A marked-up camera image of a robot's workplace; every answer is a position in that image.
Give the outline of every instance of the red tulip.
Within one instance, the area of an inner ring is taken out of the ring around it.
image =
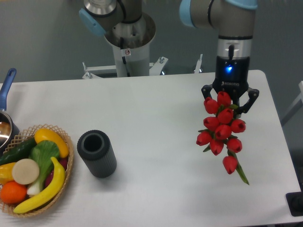
[[[245,125],[244,121],[242,121],[240,119],[236,119],[232,122],[231,128],[234,133],[239,133],[239,132],[245,131],[246,125]]]
[[[210,131],[215,131],[216,128],[220,125],[220,122],[219,122],[218,118],[216,118],[216,117],[206,117],[203,120],[203,124]]]
[[[238,153],[242,150],[242,143],[239,139],[236,138],[230,139],[227,142],[227,149],[235,153]]]
[[[231,136],[232,130],[229,125],[221,124],[214,131],[217,140],[224,140]]]
[[[212,137],[209,134],[209,132],[203,131],[198,135],[196,144],[199,146],[203,146],[205,144],[208,144],[211,140],[212,140]]]
[[[218,92],[218,104],[219,106],[224,105],[225,107],[228,107],[232,104],[232,100],[228,93],[224,91]]]
[[[226,108],[222,110],[218,115],[218,120],[222,124],[229,124],[233,118],[233,110]]]
[[[225,158],[223,158],[223,165],[227,173],[232,174],[238,166],[238,161],[233,156],[226,156]]]
[[[223,149],[223,142],[221,140],[212,140],[210,141],[210,150],[212,150],[214,155],[218,155],[221,153],[222,149]]]
[[[219,108],[219,105],[216,100],[213,100],[211,97],[207,97],[204,101],[204,106],[206,112],[209,114],[216,114]]]

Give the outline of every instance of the yellow pepper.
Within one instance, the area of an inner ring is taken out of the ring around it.
[[[14,209],[15,213],[23,214],[42,206],[55,197],[55,195],[58,194],[60,189],[63,187],[65,170],[55,157],[51,157],[51,160],[54,165],[53,179],[51,183],[38,195],[35,195],[16,206]]]
[[[49,140],[57,144],[60,152],[60,158],[68,156],[69,151],[64,140],[54,131],[46,128],[38,129],[35,133],[36,143],[40,143],[43,140]]]
[[[15,162],[0,166],[0,184],[5,185],[7,182],[14,180],[11,174],[14,165]]]

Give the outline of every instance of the cucumber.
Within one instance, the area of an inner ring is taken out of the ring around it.
[[[0,157],[0,166],[28,158],[30,151],[36,145],[37,143],[34,137],[19,143],[16,147],[10,149]]]

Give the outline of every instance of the wicker basket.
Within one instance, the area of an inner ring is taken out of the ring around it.
[[[42,208],[40,207],[40,208],[37,208],[35,210],[29,211],[24,214],[14,213],[13,210],[16,206],[7,205],[0,199],[0,209],[2,210],[2,212],[8,213],[9,215],[14,216],[14,217],[28,218],[28,217],[32,217],[32,216],[41,214],[44,211],[46,211],[47,209],[49,209],[60,198],[61,194],[63,193],[64,189],[66,188],[66,184],[68,183],[68,180],[71,175],[71,169],[72,169],[72,164],[73,164],[73,160],[74,160],[74,151],[73,151],[71,138],[67,135],[67,133],[64,130],[62,130],[58,126],[52,126],[52,125],[47,125],[47,124],[37,125],[37,126],[35,125],[33,127],[28,128],[27,130],[23,130],[23,132],[20,132],[19,135],[15,136],[15,138],[11,141],[11,143],[5,149],[5,152],[9,152],[9,150],[11,148],[15,147],[17,144],[33,137],[35,132],[40,128],[48,128],[48,129],[51,129],[51,130],[55,131],[56,133],[58,133],[60,135],[60,137],[66,142],[66,144],[69,148],[70,154],[69,154],[69,160],[68,160],[68,165],[67,165],[67,169],[66,169],[65,181],[64,181],[62,189],[49,203],[47,203],[47,205],[45,205]]]

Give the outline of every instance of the white radish slice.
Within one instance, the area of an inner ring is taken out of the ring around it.
[[[39,172],[39,166],[34,160],[24,158],[14,165],[12,176],[19,184],[29,184],[38,178]]]

